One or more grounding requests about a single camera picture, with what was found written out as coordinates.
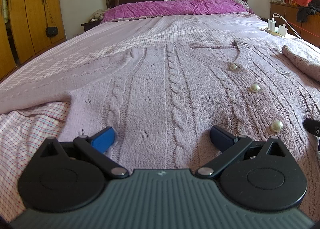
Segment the lilac cable knit cardigan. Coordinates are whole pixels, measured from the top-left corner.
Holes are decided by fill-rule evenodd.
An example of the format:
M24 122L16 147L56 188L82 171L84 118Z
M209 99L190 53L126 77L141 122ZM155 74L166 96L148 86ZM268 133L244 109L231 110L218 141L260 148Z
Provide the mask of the lilac cable knit cardigan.
M61 140L116 130L108 157L128 170L198 169L217 155L218 125L256 140L283 139L308 180L301 206L319 219L317 140L303 128L319 119L319 50L236 40L227 45L181 41L100 57L1 92L1 117L36 114L64 101L54 118Z

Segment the pink checkered bed sheet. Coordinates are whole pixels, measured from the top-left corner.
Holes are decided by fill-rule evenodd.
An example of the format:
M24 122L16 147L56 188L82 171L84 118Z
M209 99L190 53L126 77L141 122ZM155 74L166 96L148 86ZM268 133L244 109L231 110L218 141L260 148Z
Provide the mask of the pink checkered bed sheet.
M274 48L295 44L318 49L292 35L283 38L270 35L264 30L265 26L264 21L250 14L182 15L104 22L27 63L1 83L1 92L19 85L23 79L45 77L130 48L178 41L187 45L227 45L240 40ZM56 101L36 114L12 113L1 117L1 217L5 220L12 221L24 211L17 191L18 178L46 137L59 139L56 132L62 130L62 126L54 115L68 109L68 103Z

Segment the beige power strip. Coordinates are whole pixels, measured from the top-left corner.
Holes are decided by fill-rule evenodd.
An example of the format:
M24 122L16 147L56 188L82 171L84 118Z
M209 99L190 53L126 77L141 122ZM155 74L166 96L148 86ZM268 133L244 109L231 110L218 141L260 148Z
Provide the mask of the beige power strip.
M276 31L271 31L270 29L268 28L265 28L264 29L267 33L271 34L271 35L274 35L274 36L278 36L278 37L283 37L281 34L279 34L278 32Z

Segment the white charger plug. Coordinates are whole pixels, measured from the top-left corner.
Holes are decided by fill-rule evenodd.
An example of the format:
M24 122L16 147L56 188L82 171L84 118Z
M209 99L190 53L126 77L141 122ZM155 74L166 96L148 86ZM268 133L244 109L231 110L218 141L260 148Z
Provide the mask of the white charger plug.
M271 32L275 31L276 21L273 19L268 19L267 21L267 29Z
M277 33L284 37L287 34L287 27L285 24L279 25Z

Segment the wooden sideboard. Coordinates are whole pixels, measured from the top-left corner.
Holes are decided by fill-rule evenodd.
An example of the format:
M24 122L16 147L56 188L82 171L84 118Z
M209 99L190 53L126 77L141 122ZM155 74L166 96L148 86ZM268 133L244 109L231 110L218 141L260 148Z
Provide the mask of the wooden sideboard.
M319 47L319 13L307 16L306 22L298 22L298 10L297 6L270 2L270 17L274 13L280 14L305 41Z

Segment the black garment on sideboard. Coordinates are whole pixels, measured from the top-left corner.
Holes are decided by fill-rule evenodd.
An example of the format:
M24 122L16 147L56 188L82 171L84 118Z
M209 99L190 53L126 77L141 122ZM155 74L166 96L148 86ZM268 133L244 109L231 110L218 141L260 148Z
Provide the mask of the black garment on sideboard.
M300 7L297 12L297 22L306 22L309 15L320 12L320 0L311 0L306 7Z

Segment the dark wooden nightstand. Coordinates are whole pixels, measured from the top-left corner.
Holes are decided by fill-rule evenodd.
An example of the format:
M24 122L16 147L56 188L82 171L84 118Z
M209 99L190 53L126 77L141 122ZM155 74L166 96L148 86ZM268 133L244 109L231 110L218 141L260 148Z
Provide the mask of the dark wooden nightstand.
M80 26L82 26L84 29L84 32L86 32L86 31L98 26L101 23L101 21L102 21L101 19L94 19L93 21L86 22L84 24L81 24Z

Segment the small black handbag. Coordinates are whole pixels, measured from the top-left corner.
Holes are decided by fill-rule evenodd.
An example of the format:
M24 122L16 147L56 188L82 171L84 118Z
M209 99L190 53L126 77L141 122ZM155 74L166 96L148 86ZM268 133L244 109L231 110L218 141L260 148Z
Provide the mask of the small black handbag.
M44 5L44 13L46 17L46 36L51 38L55 37L59 33L59 29L53 19L53 16L50 12L49 6L47 4L46 0L42 0L43 5Z

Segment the cloth on nightstand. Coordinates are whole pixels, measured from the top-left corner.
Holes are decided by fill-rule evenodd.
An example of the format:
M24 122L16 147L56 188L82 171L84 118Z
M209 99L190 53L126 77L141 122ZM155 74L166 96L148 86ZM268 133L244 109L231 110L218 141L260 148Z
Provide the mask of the cloth on nightstand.
M97 20L102 20L104 18L105 12L108 11L107 9L99 9L95 11L90 17L89 17L89 22L91 21L97 21Z

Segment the magenta quilt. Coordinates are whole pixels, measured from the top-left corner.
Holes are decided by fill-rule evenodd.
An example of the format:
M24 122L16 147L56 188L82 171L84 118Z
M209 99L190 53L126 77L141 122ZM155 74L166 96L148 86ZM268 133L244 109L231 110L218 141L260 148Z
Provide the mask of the magenta quilt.
M137 20L172 15L252 13L235 0L163 0L128 3L104 13L103 22Z

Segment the wooden wardrobe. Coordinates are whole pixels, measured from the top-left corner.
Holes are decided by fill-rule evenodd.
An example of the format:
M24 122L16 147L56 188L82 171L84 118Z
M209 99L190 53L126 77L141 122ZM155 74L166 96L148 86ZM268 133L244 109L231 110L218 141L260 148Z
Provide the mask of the wooden wardrobe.
M1 0L1 79L45 51L65 42L60 0L46 0L59 29L46 36L42 0Z

